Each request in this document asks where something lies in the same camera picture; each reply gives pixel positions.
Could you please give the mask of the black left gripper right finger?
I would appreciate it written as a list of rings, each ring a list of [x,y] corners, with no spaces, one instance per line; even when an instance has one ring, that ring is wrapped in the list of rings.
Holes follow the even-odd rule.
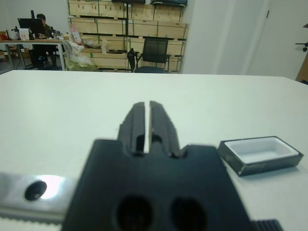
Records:
[[[154,144],[161,146],[162,152],[171,158],[181,156],[177,131],[162,104],[150,101],[149,151],[154,151]]]

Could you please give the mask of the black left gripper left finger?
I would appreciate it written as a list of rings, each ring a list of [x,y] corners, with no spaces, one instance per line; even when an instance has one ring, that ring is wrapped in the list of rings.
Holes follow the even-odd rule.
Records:
[[[117,139],[124,149],[132,155],[143,155],[145,144],[145,105],[144,102],[133,104],[119,126]]]

